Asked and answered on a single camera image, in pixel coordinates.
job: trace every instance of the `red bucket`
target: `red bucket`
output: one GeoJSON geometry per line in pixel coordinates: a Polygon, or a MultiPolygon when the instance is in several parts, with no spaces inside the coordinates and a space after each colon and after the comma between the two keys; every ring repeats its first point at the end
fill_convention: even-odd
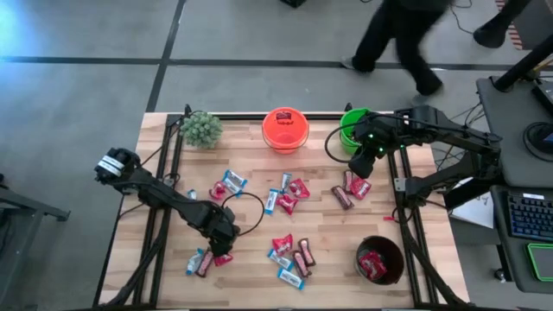
{"type": "Polygon", "coordinates": [[[308,140],[309,123],[294,108],[277,108],[267,114],[262,125],[265,142],[276,152],[287,155],[308,140]]]}

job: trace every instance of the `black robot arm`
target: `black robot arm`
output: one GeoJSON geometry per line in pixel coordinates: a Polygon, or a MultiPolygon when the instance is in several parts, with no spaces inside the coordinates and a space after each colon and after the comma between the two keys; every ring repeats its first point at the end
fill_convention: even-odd
{"type": "Polygon", "coordinates": [[[209,239],[214,256],[227,254],[240,233],[234,213],[208,200],[191,200],[157,180],[140,165],[140,158],[127,149],[110,149],[94,169],[96,180],[122,194],[137,193],[151,208],[170,206],[182,219],[209,239]]]}
{"type": "Polygon", "coordinates": [[[361,144],[349,168],[359,177],[367,178],[372,164],[391,151],[443,142],[465,149],[461,161],[426,177],[397,180],[396,188],[405,191],[406,198],[422,206],[432,190],[473,177],[491,180],[499,174],[500,137],[460,125],[449,120],[434,107],[418,106],[394,111],[393,114],[367,112],[353,126],[353,139],[361,144]]]}

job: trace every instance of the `green succulent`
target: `green succulent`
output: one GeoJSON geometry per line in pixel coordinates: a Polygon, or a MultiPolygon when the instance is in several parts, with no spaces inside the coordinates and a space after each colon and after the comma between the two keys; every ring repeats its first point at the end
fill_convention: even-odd
{"type": "Polygon", "coordinates": [[[185,118],[181,126],[181,135],[187,144],[202,149],[215,148],[222,132],[223,125],[219,118],[203,111],[185,118]]]}

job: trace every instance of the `wooden table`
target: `wooden table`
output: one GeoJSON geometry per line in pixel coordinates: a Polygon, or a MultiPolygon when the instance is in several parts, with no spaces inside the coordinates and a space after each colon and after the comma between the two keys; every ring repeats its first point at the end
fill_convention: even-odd
{"type": "MultiPolygon", "coordinates": [[[[166,117],[164,113],[144,116],[137,144],[141,158],[146,158],[161,145],[166,117]]],[[[245,190],[264,201],[269,188],[280,187],[283,172],[304,179],[311,197],[299,203],[292,217],[278,206],[272,216],[265,215],[255,231],[237,239],[232,250],[234,260],[222,267],[212,265],[207,278],[185,275],[188,259],[196,248],[205,249],[207,241],[189,228],[178,214],[172,213],[159,308],[412,307],[407,270],[397,284],[380,286],[362,279],[353,267],[355,250],[363,238],[371,235],[387,237],[403,251],[399,225],[383,220],[395,207],[386,159],[374,165],[368,180],[372,184],[371,192],[363,201],[353,199],[355,208],[344,212],[329,189],[341,184],[346,165],[332,161],[323,148],[327,134],[338,125],[336,121],[310,121],[308,141],[292,155],[279,155],[265,145],[260,121],[223,123],[224,132],[217,149],[183,147],[178,191],[185,193],[194,188],[199,199],[209,199],[207,190],[231,168],[249,180],[245,190]],[[271,239],[288,233],[292,233],[295,240],[309,238],[317,261],[303,291],[277,279],[278,266],[267,258],[271,239]]],[[[338,157],[347,158],[337,136],[332,139],[330,150],[338,157]]],[[[413,175],[435,172],[430,146],[410,147],[408,153],[413,175]]],[[[168,165],[172,154],[169,151],[168,165]]],[[[146,169],[155,172],[156,162],[157,156],[146,169]]],[[[438,196],[431,199],[441,201],[438,196]]],[[[254,225],[262,212],[258,202],[251,198],[229,202],[236,215],[235,224],[242,231],[254,225]]],[[[136,198],[125,199],[122,211],[136,204],[136,198]]],[[[141,207],[119,221],[100,302],[109,301],[136,268],[148,210],[146,206],[141,207]]],[[[468,301],[446,211],[428,205],[421,208],[421,214],[432,264],[452,290],[468,301]]],[[[423,300],[428,301],[423,271],[418,264],[417,272],[423,300]]],[[[146,284],[144,300],[149,294],[149,282],[146,284]]]]}

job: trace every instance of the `floor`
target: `floor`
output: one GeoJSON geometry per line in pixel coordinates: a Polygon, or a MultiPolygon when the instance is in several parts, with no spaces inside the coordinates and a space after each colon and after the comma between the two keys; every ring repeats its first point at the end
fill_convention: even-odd
{"type": "MultiPolygon", "coordinates": [[[[393,44],[370,76],[339,68],[380,2],[308,0],[293,10],[277,0],[0,1],[0,172],[17,192],[72,211],[65,224],[44,222],[13,302],[40,310],[92,304],[121,200],[92,170],[110,147],[134,148],[146,111],[340,111],[348,102],[389,111],[418,103],[393,44]]],[[[474,30],[497,6],[473,1],[455,12],[474,30]]],[[[457,122],[478,103],[476,79],[526,54],[509,41],[480,47],[450,12],[424,51],[445,83],[427,103],[457,122]]],[[[474,127],[485,130],[486,120],[474,127]]],[[[492,279],[492,246],[459,250],[472,302],[550,305],[492,279]]]]}

